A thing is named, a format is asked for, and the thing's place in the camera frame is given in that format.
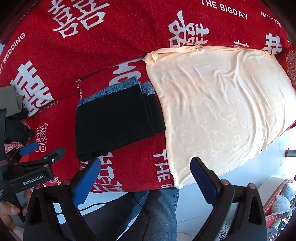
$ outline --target bed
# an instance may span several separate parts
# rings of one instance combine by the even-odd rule
[[[35,133],[31,141],[39,143],[27,160],[59,146],[66,150],[47,185],[71,179],[86,165],[75,152],[78,101],[133,76],[150,81],[143,57],[186,45],[267,51],[277,57],[295,88],[296,49],[279,19],[260,1],[43,0],[28,13],[1,53],[0,86],[14,84],[25,96],[30,111],[26,122]],[[108,118],[108,113],[101,116]],[[102,171],[92,191],[173,186],[165,138],[160,133],[100,156]]]

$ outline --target person's leg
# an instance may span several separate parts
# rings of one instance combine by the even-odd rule
[[[135,222],[118,241],[176,241],[178,199],[179,190],[176,188],[150,191],[145,209],[142,208]]]
[[[148,191],[127,193],[103,207],[83,216],[85,222],[97,240],[113,241],[127,228],[130,221],[137,216],[148,195]],[[62,224],[65,237],[74,240],[68,225]]]

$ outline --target peach cloth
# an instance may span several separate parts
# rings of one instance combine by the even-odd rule
[[[259,155],[296,119],[295,90],[267,52],[183,46],[143,60],[163,110],[177,188],[195,182],[194,156],[222,175]]]

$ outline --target blue denim fabric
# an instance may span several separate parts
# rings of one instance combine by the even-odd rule
[[[135,199],[150,215],[149,223],[148,215]],[[135,222],[118,241],[176,241],[178,199],[179,190],[174,187],[127,193],[84,215],[83,218],[97,240],[117,240],[130,221],[138,215]],[[74,240],[66,223],[62,224],[61,228],[66,238]]]
[[[130,88],[132,86],[135,86],[135,85],[140,85],[142,93],[146,93],[147,95],[155,94],[154,89],[153,89],[153,87],[152,87],[152,85],[151,85],[151,83],[149,81],[141,84],[138,81],[137,77],[134,76],[134,77],[129,78],[129,79],[125,80],[125,81],[119,82],[119,83],[117,83],[115,85],[108,86],[105,89],[102,89],[102,90],[94,93],[90,97],[81,99],[78,102],[78,107],[85,104],[85,103],[87,103],[87,102],[90,102],[92,100],[102,98],[102,97],[104,97],[106,95],[110,95],[112,93],[115,93],[115,92],[118,92],[118,91],[121,91],[121,90],[128,89],[128,88]]]

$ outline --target tiled floor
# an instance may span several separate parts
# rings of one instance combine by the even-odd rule
[[[262,151],[259,156],[220,178],[225,178],[234,185],[246,186],[248,183],[254,183],[257,187],[272,176],[294,179],[296,175],[296,157],[285,158],[284,152],[287,148],[296,149],[296,127],[286,131],[271,143],[267,150]],[[90,193],[86,202],[79,209],[88,207],[95,202],[107,202],[121,195],[123,193]],[[235,208],[236,206],[233,204],[227,218],[228,222],[231,222]],[[197,184],[185,186],[180,190],[176,211],[178,232],[187,233],[193,238],[203,226],[211,210],[212,206],[206,203]],[[62,215],[59,216],[59,219],[60,222],[64,222]]]

